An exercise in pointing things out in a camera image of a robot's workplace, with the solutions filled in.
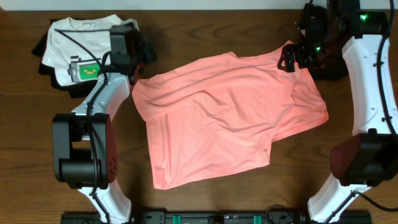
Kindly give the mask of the pink t-shirt with brown print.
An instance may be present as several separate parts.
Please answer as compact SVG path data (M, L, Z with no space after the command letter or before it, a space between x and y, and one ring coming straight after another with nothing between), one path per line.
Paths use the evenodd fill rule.
M268 166L273 142L328 120L309 71L279 70L281 53L227 52L135 84L132 98L146 123L154 188Z

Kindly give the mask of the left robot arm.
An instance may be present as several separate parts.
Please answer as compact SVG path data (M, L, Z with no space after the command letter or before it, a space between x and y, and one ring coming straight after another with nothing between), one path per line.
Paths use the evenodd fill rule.
M122 192L116 176L118 152L112 120L130 96L135 76L144 61L143 38L136 25L108 29L110 51L99 65L95 87L71 113L52 120L55 178L85 195L95 213L64 213L61 223L134 223L132 202Z

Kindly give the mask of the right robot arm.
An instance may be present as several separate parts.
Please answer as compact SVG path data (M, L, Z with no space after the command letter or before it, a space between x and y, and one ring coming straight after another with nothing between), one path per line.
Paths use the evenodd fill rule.
M331 173L296 223L371 223L348 211L358 197L397 175L397 105L389 69L394 12L365 11L359 1L308 2L296 23L300 41L282 48L279 70L308 69L313 77L349 76L353 135L335 146Z

